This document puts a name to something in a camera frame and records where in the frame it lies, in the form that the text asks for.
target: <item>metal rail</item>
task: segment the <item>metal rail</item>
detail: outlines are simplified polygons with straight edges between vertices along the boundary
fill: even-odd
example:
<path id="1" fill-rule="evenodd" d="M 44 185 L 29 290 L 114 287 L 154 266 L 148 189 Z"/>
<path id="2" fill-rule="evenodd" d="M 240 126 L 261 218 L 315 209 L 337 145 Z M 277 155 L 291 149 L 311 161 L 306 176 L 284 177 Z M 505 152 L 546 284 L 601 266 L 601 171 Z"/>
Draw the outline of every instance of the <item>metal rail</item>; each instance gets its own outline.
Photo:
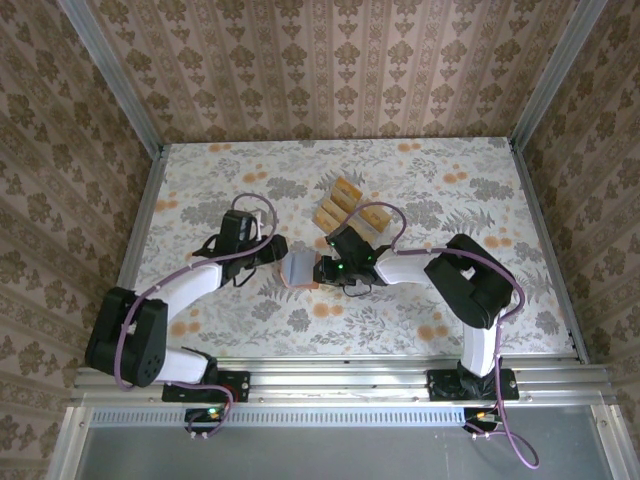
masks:
<path id="1" fill-rule="evenodd" d="M 492 402 L 430 402 L 426 371 L 455 368 L 456 359 L 393 358 L 387 360 L 228 359 L 221 370 L 251 372 L 250 404 L 265 406 L 489 406 Z M 600 405 L 614 401 L 605 367 L 569 359 L 505 358 L 514 370 L 520 400 L 510 406 Z M 162 386 L 120 391 L 113 377 L 93 369 L 78 371 L 74 406 L 141 407 L 163 404 Z"/>

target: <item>patterned wallpaper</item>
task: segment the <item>patterned wallpaper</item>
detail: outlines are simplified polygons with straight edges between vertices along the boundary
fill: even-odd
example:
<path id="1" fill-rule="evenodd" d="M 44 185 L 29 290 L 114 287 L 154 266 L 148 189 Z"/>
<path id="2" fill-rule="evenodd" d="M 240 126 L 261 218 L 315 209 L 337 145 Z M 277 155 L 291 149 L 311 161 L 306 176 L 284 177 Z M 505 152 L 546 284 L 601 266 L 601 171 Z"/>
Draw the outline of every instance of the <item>patterned wallpaper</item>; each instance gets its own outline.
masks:
<path id="1" fill-rule="evenodd" d="M 55 2 L 0 2 L 0 478 L 41 478 L 150 160 Z"/>
<path id="2" fill-rule="evenodd" d="M 610 0 L 525 149 L 593 360 L 640 451 L 640 2 Z"/>
<path id="3" fill-rule="evenodd" d="M 91 0 L 165 143 L 508 136 L 575 0 Z"/>

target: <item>cable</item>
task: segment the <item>cable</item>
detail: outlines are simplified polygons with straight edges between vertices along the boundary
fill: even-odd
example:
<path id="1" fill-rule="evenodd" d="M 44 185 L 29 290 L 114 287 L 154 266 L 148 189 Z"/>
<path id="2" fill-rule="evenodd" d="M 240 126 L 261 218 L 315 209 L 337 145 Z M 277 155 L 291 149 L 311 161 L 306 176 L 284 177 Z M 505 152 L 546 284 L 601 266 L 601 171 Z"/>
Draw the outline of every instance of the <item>cable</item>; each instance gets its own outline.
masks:
<path id="1" fill-rule="evenodd" d="M 500 267 L 499 265 L 497 265 L 496 263 L 494 263 L 494 262 L 492 262 L 490 260 L 487 260 L 486 258 L 484 258 L 484 257 L 482 257 L 480 255 L 476 255 L 475 253 L 466 252 L 464 250 L 458 250 L 458 249 L 455 249 L 455 248 L 440 248 L 440 247 L 430 248 L 430 249 L 421 248 L 421 249 L 415 249 L 415 250 L 400 250 L 400 251 L 396 250 L 396 248 L 395 248 L 396 242 L 400 239 L 400 237 L 404 234 L 405 230 L 407 229 L 407 217 L 404 215 L 402 210 L 400 210 L 395 205 L 391 205 L 390 203 L 387 203 L 387 202 L 369 202 L 369 203 L 364 203 L 362 205 L 359 205 L 353 212 L 351 212 L 347 216 L 347 218 L 344 219 L 344 221 L 340 224 L 340 226 L 338 228 L 343 227 L 349 221 L 349 219 L 351 217 L 353 217 L 356 213 L 358 213 L 363 208 L 367 208 L 367 207 L 374 206 L 374 205 L 380 205 L 380 206 L 383 206 L 383 207 L 388 207 L 388 208 L 392 209 L 393 211 L 397 212 L 400 215 L 400 218 L 402 219 L 402 228 L 400 229 L 400 232 L 398 232 L 398 234 L 395 237 L 393 237 L 393 240 L 391 241 L 391 250 L 393 252 L 395 252 L 397 255 L 410 256 L 410 255 L 425 255 L 425 254 L 433 254 L 433 253 L 447 253 L 447 254 L 451 254 L 451 255 L 467 257 L 467 258 L 470 258 L 470 259 L 475 260 L 477 262 L 480 262 L 483 265 L 491 268 L 495 272 L 499 273 L 505 280 L 507 280 L 513 286 L 513 288 L 516 290 L 516 292 L 518 292 L 518 304 L 513 309 L 508 311 L 506 314 L 504 314 L 503 316 L 499 317 L 498 320 L 496 321 L 496 344 L 495 344 L 495 349 L 494 349 L 494 353 L 493 353 L 493 358 L 494 358 L 494 377 L 495 377 L 495 382 L 496 382 L 496 405 L 495 405 L 494 408 L 498 409 L 499 416 L 502 418 L 502 424 L 504 426 L 504 431 L 498 431 L 498 432 L 494 432 L 494 433 L 495 434 L 500 434 L 500 435 L 505 435 L 507 437 L 507 439 L 509 440 L 509 443 L 511 444 L 511 447 L 513 448 L 513 451 L 515 452 L 516 456 L 520 459 L 520 461 L 527 468 L 530 468 L 532 470 L 536 470 L 540 466 L 540 458 L 538 457 L 538 453 L 535 451 L 535 449 L 531 446 L 531 444 L 529 442 L 527 442 L 521 436 L 519 436 L 519 435 L 517 435 L 515 433 L 512 433 L 511 429 L 509 428 L 509 424 L 507 422 L 507 414 L 505 412 L 504 399 L 502 398 L 502 390 L 501 390 L 501 385 L 500 385 L 500 343 L 501 343 L 501 338 L 502 338 L 502 322 L 504 320 L 506 320 L 507 318 L 510 318 L 510 317 L 516 315 L 518 312 L 520 312 L 523 309 L 524 304 L 525 304 L 524 290 L 518 284 L 518 282 L 516 282 L 516 280 L 509 274 L 509 272 L 507 272 L 504 268 Z M 515 443 L 515 439 L 516 438 L 519 439 L 520 441 L 522 441 L 522 443 L 524 443 L 527 446 L 527 448 L 529 448 L 529 450 L 531 451 L 531 453 L 534 456 L 534 462 L 533 463 L 530 463 L 526 458 L 524 458 L 524 455 L 522 454 L 522 452 L 520 451 L 520 449 L 518 448 L 518 446 Z"/>
<path id="2" fill-rule="evenodd" d="M 222 427 L 222 424 L 226 421 L 230 410 L 231 410 L 231 407 L 229 406 L 229 402 L 227 402 L 225 404 L 225 406 L 224 406 L 224 413 L 222 414 L 222 416 L 220 416 L 220 419 L 218 420 L 218 422 L 215 423 L 213 427 L 208 428 L 208 430 L 206 432 L 202 432 L 202 436 L 201 437 L 198 437 L 197 433 L 193 431 L 193 428 L 194 428 L 193 424 L 199 418 L 202 418 L 202 417 L 211 418 L 211 416 L 210 416 L 210 414 L 208 412 L 208 409 L 193 412 L 187 418 L 187 427 L 186 427 L 187 433 L 189 435 L 191 435 L 191 438 L 194 439 L 194 440 L 196 438 L 202 438 L 203 440 L 211 438 L 212 436 L 214 436 L 216 433 L 218 433 L 220 431 L 220 427 Z"/>
<path id="3" fill-rule="evenodd" d="M 511 447 L 513 448 L 513 451 L 515 452 L 516 456 L 527 468 L 536 470 L 540 466 L 540 459 L 538 457 L 537 452 L 533 449 L 531 444 L 525 441 L 522 437 L 519 437 L 516 434 L 512 433 L 509 428 L 509 423 L 507 422 L 507 414 L 504 407 L 504 399 L 502 398 L 502 390 L 501 390 L 502 387 L 500 385 L 500 344 L 501 344 L 501 338 L 502 338 L 502 323 L 507 318 L 510 318 L 516 315 L 518 312 L 520 312 L 523 309 L 525 304 L 524 290 L 518 284 L 518 282 L 516 282 L 516 280 L 511 275 L 509 275 L 509 273 L 505 269 L 503 269 L 499 265 L 495 264 L 490 260 L 487 260 L 486 258 L 480 255 L 476 255 L 475 253 L 466 252 L 464 250 L 458 250 L 455 248 L 439 248 L 439 247 L 431 248 L 431 249 L 396 251 L 396 254 L 406 255 L 406 256 L 423 255 L 423 254 L 430 254 L 430 253 L 446 253 L 446 254 L 451 254 L 456 256 L 462 256 L 462 257 L 467 257 L 472 260 L 475 260 L 476 262 L 482 263 L 483 265 L 499 273 L 505 280 L 507 280 L 511 284 L 511 286 L 513 286 L 516 292 L 518 292 L 518 304 L 514 308 L 509 310 L 507 313 L 502 315 L 500 318 L 498 318 L 498 320 L 496 321 L 496 344 L 495 344 L 495 349 L 493 354 L 494 377 L 495 377 L 495 383 L 496 383 L 496 407 L 498 408 L 498 414 L 500 415 L 500 417 L 502 417 L 502 424 L 504 426 L 504 435 L 509 440 L 509 443 L 511 444 Z M 515 440 L 514 440 L 515 438 L 519 438 L 520 440 L 522 440 L 523 443 L 529 448 L 531 453 L 533 453 L 533 456 L 535 458 L 534 463 L 530 463 L 526 458 L 524 458 L 524 455 L 522 454 L 522 452 L 520 451 L 520 449 L 515 443 Z"/>
<path id="4" fill-rule="evenodd" d="M 507 436 L 507 432 L 504 430 L 494 430 L 493 432 L 485 432 L 481 428 L 478 428 L 477 426 L 475 426 L 473 423 L 466 423 L 465 426 L 471 428 L 472 430 L 475 430 L 478 435 L 482 435 L 483 437 L 486 437 L 486 438 L 490 438 L 493 436 L 502 436 L 502 435 Z M 535 468 L 538 468 L 538 466 L 540 465 L 540 457 L 538 457 L 538 452 L 536 452 L 535 448 L 533 448 L 533 445 L 531 445 L 527 440 L 525 440 L 524 437 L 522 437 L 521 435 L 518 435 L 517 433 L 511 432 L 511 436 L 513 436 L 513 438 L 517 438 L 518 440 L 520 440 L 531 451 L 531 453 L 533 454 L 533 457 L 535 458 L 535 461 L 534 461 Z"/>
<path id="5" fill-rule="evenodd" d="M 200 260 L 193 264 L 187 265 L 186 267 L 182 267 L 181 269 L 176 270 L 175 272 L 167 275 L 165 278 L 163 278 L 158 283 L 156 283 L 152 287 L 145 290 L 143 293 L 141 293 L 138 296 L 138 298 L 136 298 L 136 300 L 133 302 L 133 305 L 131 305 L 131 308 L 129 308 L 129 311 L 127 312 L 127 316 L 124 319 L 124 323 L 122 324 L 122 329 L 120 330 L 120 336 L 118 337 L 118 343 L 116 345 L 116 354 L 115 354 L 115 359 L 113 364 L 113 376 L 115 377 L 116 384 L 118 385 L 118 387 L 120 387 L 121 390 L 128 391 L 133 388 L 133 385 L 126 385 L 122 380 L 122 352 L 124 350 L 124 343 L 127 338 L 127 332 L 129 330 L 129 327 L 131 326 L 131 323 L 133 322 L 133 317 L 135 316 L 135 313 L 138 310 L 138 308 L 140 308 L 140 305 L 142 304 L 142 302 L 147 297 L 157 292 L 162 287 L 171 283 L 175 279 L 181 277 L 185 273 L 190 272 L 191 270 L 195 270 L 196 268 L 204 267 L 205 265 L 211 265 L 212 263 L 222 262 L 226 260 L 233 260 L 235 258 L 242 258 L 249 255 L 253 255 L 254 253 L 260 251 L 262 248 L 266 247 L 269 244 L 269 242 L 271 242 L 271 240 L 273 239 L 273 236 L 276 233 L 276 228 L 278 226 L 278 215 L 276 213 L 276 209 L 274 208 L 273 204 L 262 195 L 258 195 L 256 193 L 241 193 L 240 195 L 238 195 L 236 198 L 232 200 L 231 208 L 233 209 L 236 205 L 236 202 L 243 197 L 257 198 L 258 200 L 262 200 L 267 205 L 267 207 L 269 207 L 269 210 L 271 211 L 271 215 L 273 216 L 273 228 L 271 229 L 271 232 L 260 244 L 244 252 L 233 253 L 229 255 L 221 255 L 215 258 L 207 258 L 205 260 Z M 227 395 L 229 399 L 229 410 L 233 406 L 233 395 L 225 387 L 221 387 L 219 385 L 192 385 L 192 384 L 183 383 L 183 382 L 173 382 L 173 385 L 177 385 L 181 388 L 187 388 L 191 390 L 219 390 L 225 393 L 225 395 Z"/>
<path id="6" fill-rule="evenodd" d="M 493 412 L 495 412 L 497 409 L 498 409 L 498 407 L 494 405 L 494 406 L 491 408 L 491 410 L 482 411 L 482 412 L 479 412 L 479 413 L 477 413 L 477 414 L 472 414 L 470 417 L 466 417 L 466 418 L 465 418 L 465 420 L 466 420 L 466 421 L 469 421 L 469 420 L 473 420 L 473 419 L 479 418 L 479 415 L 480 415 L 480 414 L 483 414 L 483 415 L 491 415 L 491 414 L 492 414 Z"/>
<path id="7" fill-rule="evenodd" d="M 246 283 L 247 283 L 249 280 L 251 280 L 251 277 L 253 277 L 253 276 L 256 274 L 256 271 L 257 271 L 257 270 L 258 270 L 258 269 L 257 269 L 256 267 L 253 267 L 253 270 L 251 271 L 251 273 L 250 273 L 249 275 L 247 275 L 247 276 L 246 276 L 246 278 L 245 278 L 243 281 L 241 281 L 240 283 L 238 283 L 238 282 L 236 281 L 236 277 L 233 277 L 233 286 L 234 286 L 235 288 L 244 287 L 244 286 L 246 285 Z"/>
<path id="8" fill-rule="evenodd" d="M 223 392 L 227 396 L 228 401 L 225 404 L 224 414 L 220 417 L 220 421 L 214 427 L 212 427 L 209 432 L 207 432 L 206 436 L 203 436 L 202 438 L 206 439 L 218 433 L 218 430 L 220 430 L 220 427 L 222 427 L 224 422 L 229 417 L 229 414 L 231 413 L 231 406 L 233 404 L 233 394 L 231 393 L 231 391 L 228 388 L 223 387 L 222 385 L 193 385 L 191 383 L 184 382 L 172 382 L 171 384 L 180 388 L 187 388 L 191 390 L 218 390 L 219 392 Z M 187 420 L 187 432 L 189 434 L 191 434 L 191 432 L 193 431 L 193 423 L 196 418 L 203 416 L 204 414 L 205 412 L 201 411 L 191 414 L 191 416 Z"/>
<path id="9" fill-rule="evenodd" d="M 364 297 L 366 295 L 369 295 L 371 293 L 371 285 L 369 285 L 369 291 L 368 292 L 363 292 L 363 293 L 357 293 L 355 295 L 351 295 L 349 293 L 347 293 L 347 286 L 343 285 L 342 286 L 342 293 L 344 293 L 347 297 L 349 298 L 359 298 L 359 297 Z"/>

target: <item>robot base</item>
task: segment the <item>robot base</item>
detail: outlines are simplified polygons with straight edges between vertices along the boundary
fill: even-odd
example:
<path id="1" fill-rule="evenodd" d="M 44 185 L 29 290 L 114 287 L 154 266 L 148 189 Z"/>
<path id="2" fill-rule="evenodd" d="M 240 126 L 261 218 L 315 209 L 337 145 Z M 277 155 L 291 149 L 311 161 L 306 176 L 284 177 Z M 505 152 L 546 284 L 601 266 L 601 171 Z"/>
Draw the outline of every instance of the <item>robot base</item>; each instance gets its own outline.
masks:
<path id="1" fill-rule="evenodd" d="M 217 372 L 215 382 L 203 381 L 203 384 L 212 383 L 227 387 L 235 403 L 249 401 L 251 390 L 251 373 L 220 370 Z M 165 384 L 162 389 L 162 401 L 169 403 L 225 403 L 227 396 L 218 390 L 191 390 L 175 385 Z"/>
<path id="2" fill-rule="evenodd" d="M 500 369 L 500 387 L 503 400 L 520 399 L 513 370 Z M 477 377 L 460 363 L 457 369 L 428 370 L 427 388 L 431 402 L 496 400 L 494 371 L 485 377 Z"/>

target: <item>gray floor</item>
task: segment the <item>gray floor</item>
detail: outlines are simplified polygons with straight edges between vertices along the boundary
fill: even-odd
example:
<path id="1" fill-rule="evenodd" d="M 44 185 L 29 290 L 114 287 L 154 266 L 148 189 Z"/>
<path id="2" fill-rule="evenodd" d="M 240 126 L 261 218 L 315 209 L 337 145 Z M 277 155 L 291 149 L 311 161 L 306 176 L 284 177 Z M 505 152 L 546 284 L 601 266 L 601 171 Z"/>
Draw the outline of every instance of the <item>gray floor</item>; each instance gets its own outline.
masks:
<path id="1" fill-rule="evenodd" d="M 505 439 L 458 428 L 227 428 L 191 441 L 178 428 L 92 429 L 79 478 L 101 479 L 609 479 L 588 408 L 520 408 L 512 429 L 542 466 L 520 465 Z"/>

